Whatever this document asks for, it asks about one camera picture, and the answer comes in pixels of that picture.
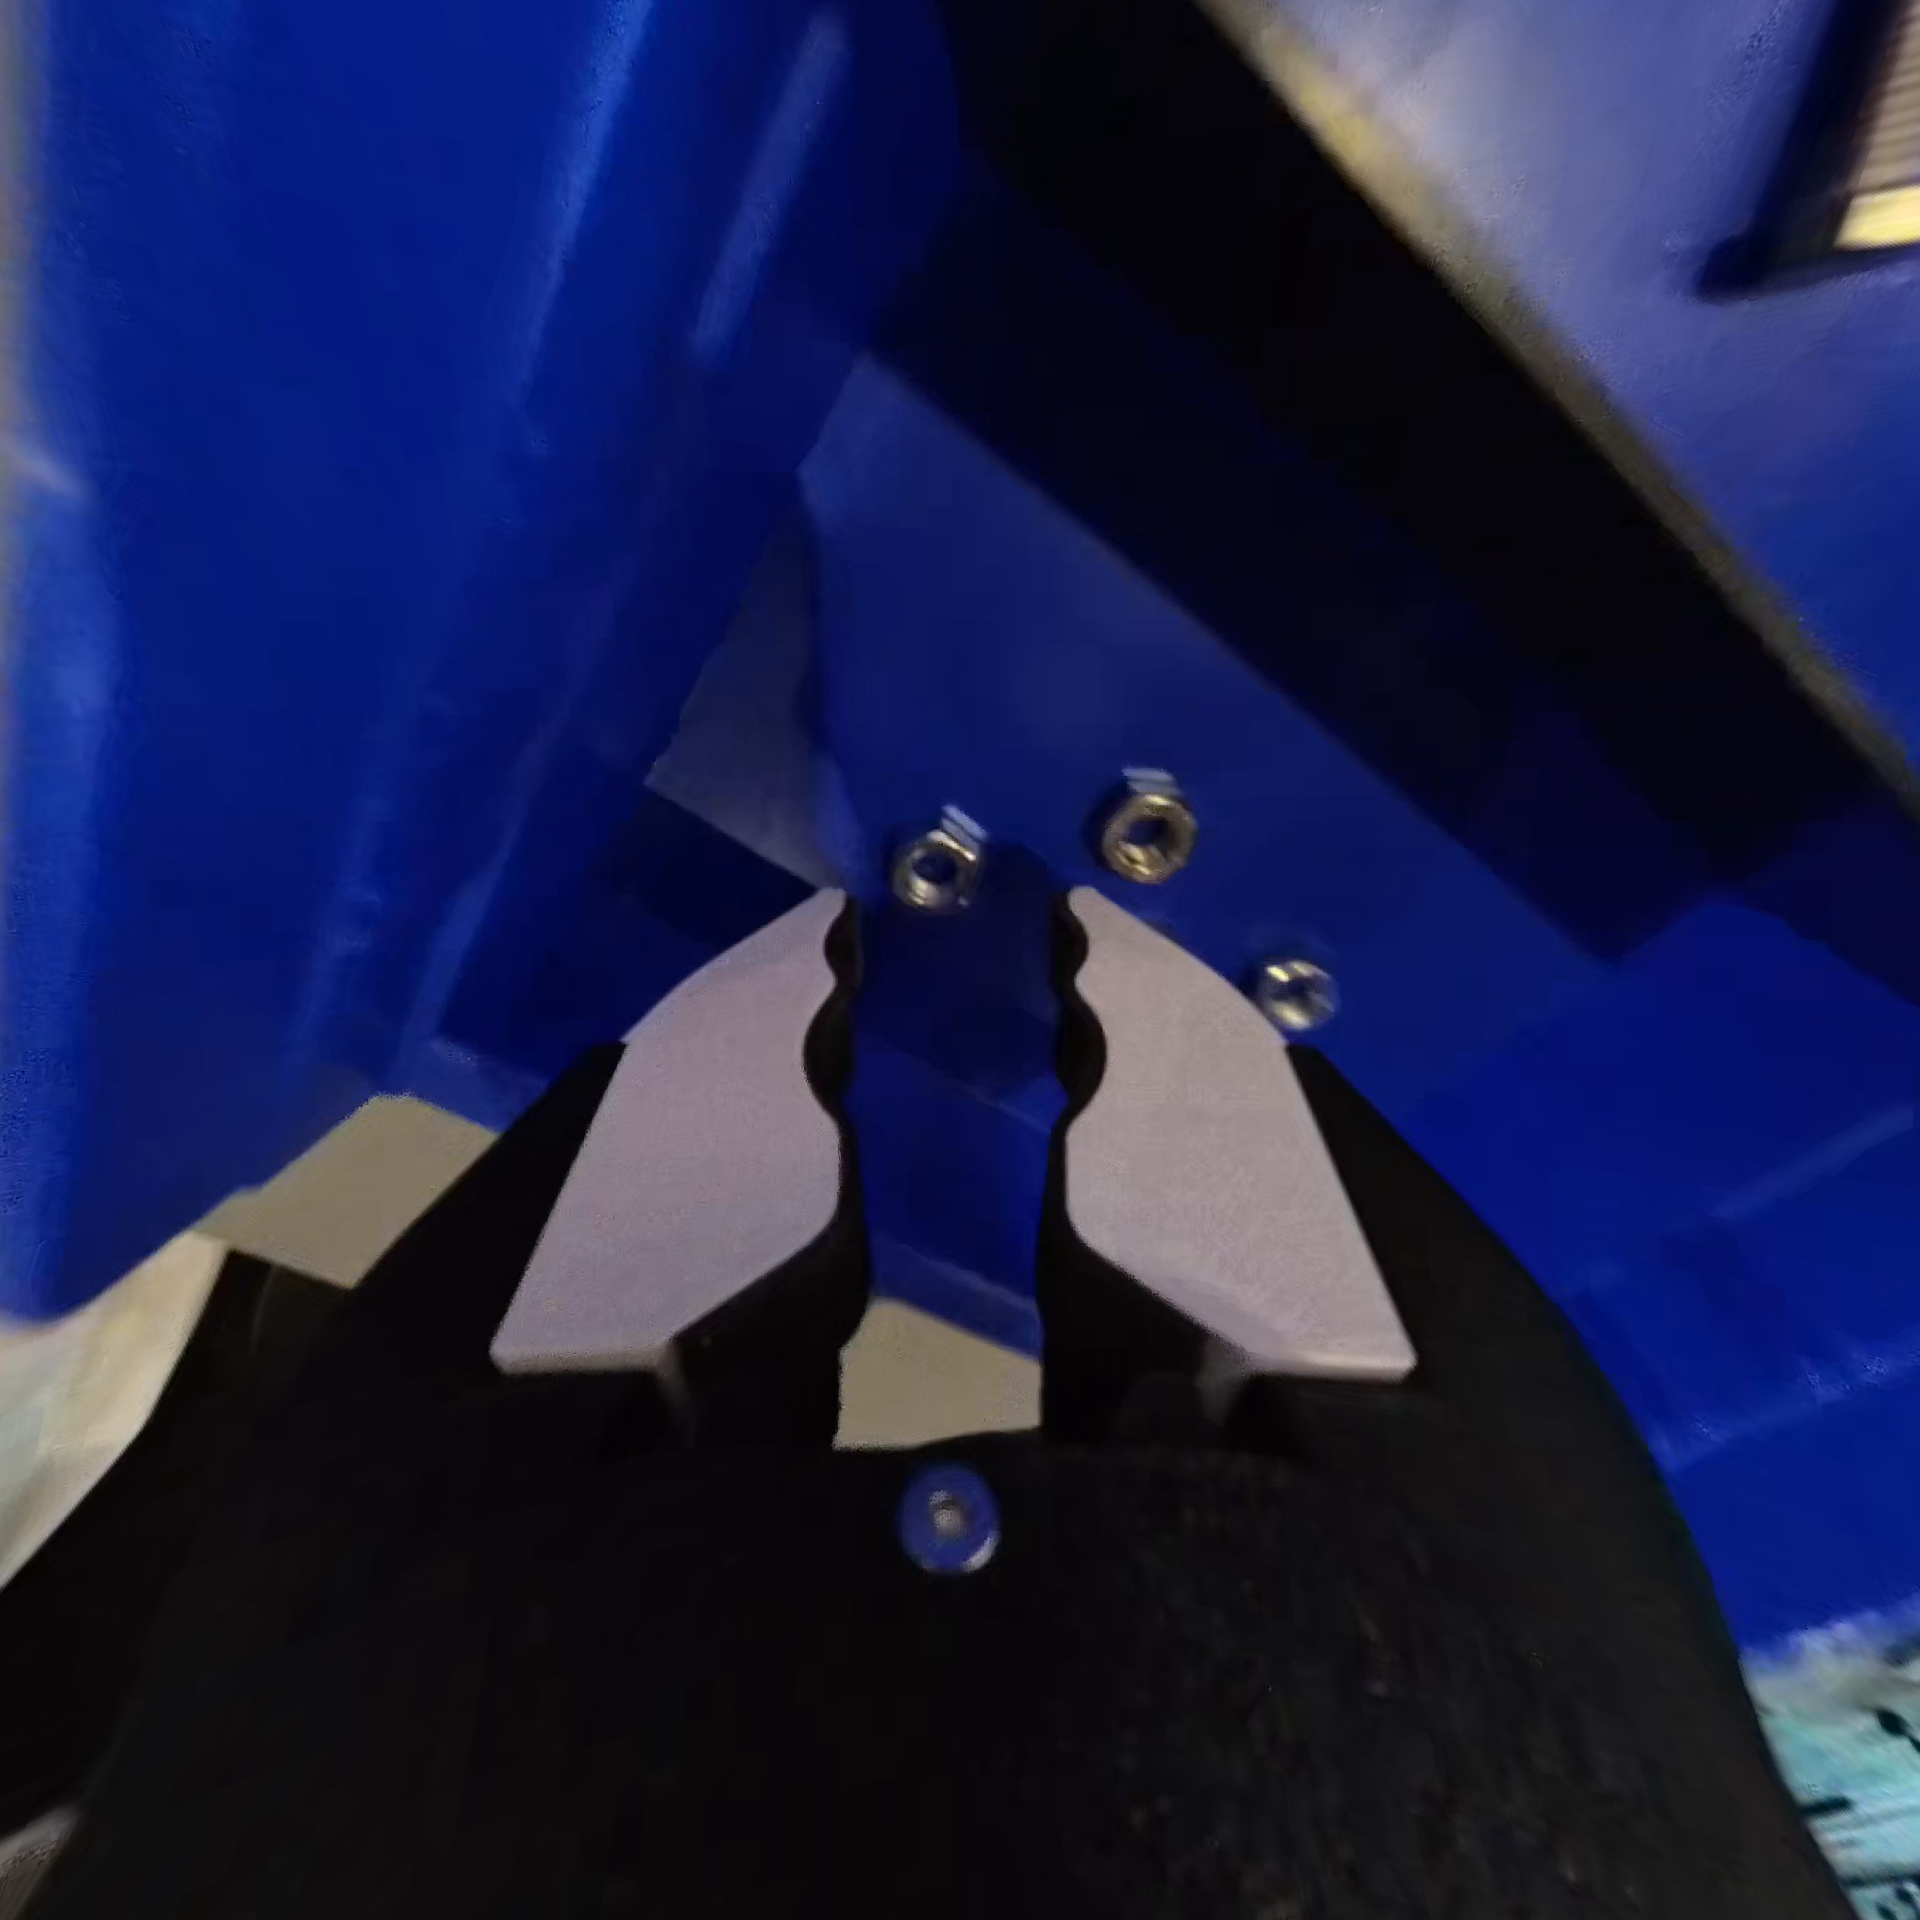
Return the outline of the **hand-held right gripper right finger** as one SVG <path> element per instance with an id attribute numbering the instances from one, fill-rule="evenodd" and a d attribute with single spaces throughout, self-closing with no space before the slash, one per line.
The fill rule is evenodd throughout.
<path id="1" fill-rule="evenodd" d="M 1041 1428 L 1122 1428 L 1159 1395 L 1224 1424 L 1268 1378 L 1404 1385 L 1417 1351 L 1271 1024 L 1093 888 L 1056 899 L 1048 973 Z"/>

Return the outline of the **silver hex nut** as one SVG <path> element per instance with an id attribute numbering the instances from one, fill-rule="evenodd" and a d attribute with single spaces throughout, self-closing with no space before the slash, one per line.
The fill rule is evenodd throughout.
<path id="1" fill-rule="evenodd" d="M 1198 816 L 1182 783 L 1154 767 L 1127 767 L 1098 802 L 1089 847 L 1098 867 L 1124 882 L 1159 888 L 1193 860 Z"/>
<path id="2" fill-rule="evenodd" d="M 1296 952 L 1271 953 L 1253 970 L 1250 1000 L 1286 1040 L 1320 1032 L 1341 1009 L 1332 971 Z"/>
<path id="3" fill-rule="evenodd" d="M 972 907 L 988 860 L 988 835 L 960 807 L 902 840 L 890 861 L 894 899 L 914 914 L 950 917 Z"/>

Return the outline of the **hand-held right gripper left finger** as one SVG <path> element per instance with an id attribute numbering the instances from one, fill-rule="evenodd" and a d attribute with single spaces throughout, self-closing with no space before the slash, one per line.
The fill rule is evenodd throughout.
<path id="1" fill-rule="evenodd" d="M 857 986 L 857 906 L 822 890 L 636 1023 L 492 1337 L 500 1375 L 641 1375 L 680 1428 L 838 1426 L 872 1289 Z"/>

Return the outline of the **large blue plastic bin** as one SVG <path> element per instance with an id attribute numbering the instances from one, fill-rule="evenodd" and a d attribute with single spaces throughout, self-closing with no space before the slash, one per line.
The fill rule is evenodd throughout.
<path id="1" fill-rule="evenodd" d="M 1093 882 L 1332 971 L 1744 1644 L 1914 1601 L 1902 12 L 5 5 L 5 1314 L 837 880 L 1014 1331 Z"/>

